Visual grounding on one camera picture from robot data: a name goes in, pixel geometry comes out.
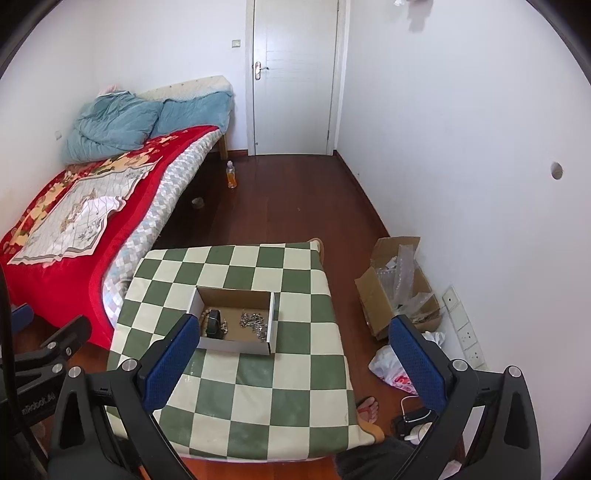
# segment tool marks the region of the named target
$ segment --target wooden floor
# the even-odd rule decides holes
[[[375,241],[387,233],[370,210],[350,173],[336,157],[273,155],[235,161],[238,188],[225,183],[225,165],[211,155],[181,197],[154,248],[202,245],[301,242],[314,237],[325,247],[329,281],[340,334],[357,399],[375,396],[378,425],[390,433],[390,421],[401,413],[404,393],[377,379],[369,361],[385,342],[370,335],[355,283],[368,267]],[[191,199],[204,198],[193,210]],[[17,348],[33,349],[54,329],[42,320],[21,332]],[[103,370],[106,351],[85,345],[72,359],[87,371]],[[203,479],[331,479],[331,459],[314,462],[240,465],[191,460]]]

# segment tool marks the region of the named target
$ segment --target door handle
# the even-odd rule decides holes
[[[261,80],[261,70],[268,70],[269,67],[261,67],[261,62],[255,63],[255,80]]]

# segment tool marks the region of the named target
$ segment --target table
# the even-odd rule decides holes
[[[154,412],[179,455],[304,460],[374,437],[358,425],[318,241],[151,251],[115,328],[108,369],[140,358],[186,312],[196,285],[280,292],[271,356],[196,349],[167,405]],[[115,433],[125,429],[107,408]]]

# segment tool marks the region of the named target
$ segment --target white door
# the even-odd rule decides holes
[[[338,4],[338,0],[255,0],[258,155],[326,154]]]

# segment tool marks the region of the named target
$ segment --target blue comforter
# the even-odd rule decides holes
[[[216,92],[190,100],[167,99],[150,138],[195,125],[215,125],[224,134],[231,110],[232,92]]]
[[[97,97],[74,122],[65,146],[65,163],[105,160],[144,145],[163,109],[162,102],[129,92]]]

